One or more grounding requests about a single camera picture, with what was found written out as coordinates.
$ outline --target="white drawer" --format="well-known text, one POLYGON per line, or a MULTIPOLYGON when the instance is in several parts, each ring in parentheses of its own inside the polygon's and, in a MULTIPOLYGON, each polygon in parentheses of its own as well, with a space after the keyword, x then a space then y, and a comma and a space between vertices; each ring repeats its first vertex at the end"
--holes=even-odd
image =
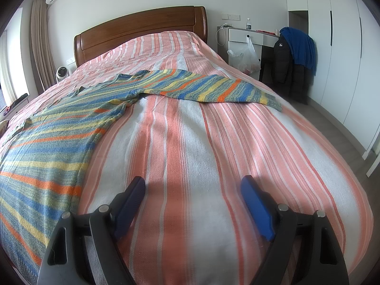
POLYGON ((247 35, 249 35, 252 41, 252 44, 263 45, 264 35, 261 33, 247 31, 247 30, 229 29, 230 42, 247 43, 247 35))
POLYGON ((264 34, 264 46, 274 47, 275 43, 279 40, 277 36, 271 36, 264 34))

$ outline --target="black puffer jacket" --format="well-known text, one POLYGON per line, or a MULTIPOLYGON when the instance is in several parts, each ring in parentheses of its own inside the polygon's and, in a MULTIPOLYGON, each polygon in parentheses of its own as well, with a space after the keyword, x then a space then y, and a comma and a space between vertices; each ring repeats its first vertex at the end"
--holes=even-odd
POLYGON ((307 93, 312 78, 310 69, 294 64, 289 45, 283 36, 274 45, 271 88, 281 96, 307 104, 307 93))

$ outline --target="white fan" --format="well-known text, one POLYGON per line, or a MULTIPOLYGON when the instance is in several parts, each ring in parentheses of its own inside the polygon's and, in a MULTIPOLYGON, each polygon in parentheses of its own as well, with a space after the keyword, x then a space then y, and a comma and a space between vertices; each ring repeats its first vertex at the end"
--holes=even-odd
POLYGON ((65 66, 61 66, 58 68, 57 72, 56 72, 56 79, 57 79, 57 83, 62 81, 63 79, 69 77, 69 70, 67 69, 67 67, 65 66))

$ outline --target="striped towel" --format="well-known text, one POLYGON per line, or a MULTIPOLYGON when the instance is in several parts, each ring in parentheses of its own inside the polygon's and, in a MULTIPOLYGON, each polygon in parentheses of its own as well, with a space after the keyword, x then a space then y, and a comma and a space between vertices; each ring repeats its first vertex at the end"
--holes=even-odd
POLYGON ((76 90, 26 119, 4 141, 0 163, 1 244, 22 275, 37 282, 60 215, 76 212, 96 143, 140 94, 199 102, 256 102, 281 110, 274 96, 240 79, 180 69, 139 71, 76 90))

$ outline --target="pink striped bed cover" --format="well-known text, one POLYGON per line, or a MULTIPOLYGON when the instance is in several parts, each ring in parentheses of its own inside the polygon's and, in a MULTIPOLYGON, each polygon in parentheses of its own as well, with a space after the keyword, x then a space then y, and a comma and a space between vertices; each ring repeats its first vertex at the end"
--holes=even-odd
MULTIPOLYGON (((83 64, 24 107, 8 131, 80 86, 119 73, 161 69, 241 78, 276 95, 228 66, 194 33, 163 32, 133 39, 83 64)), ((102 137, 78 212, 110 203, 134 176, 145 178, 145 199, 118 244, 137 284, 249 284, 267 243, 239 192, 240 180, 248 174, 295 211, 325 210, 349 272, 362 259, 373 228, 364 190, 326 138, 276 98, 282 112, 257 103, 197 103, 148 95, 102 137)), ((90 241, 87 247, 94 259, 90 241)), ((283 284, 290 283, 295 263, 293 255, 283 284)), ((102 283, 99 270, 94 277, 102 283)))

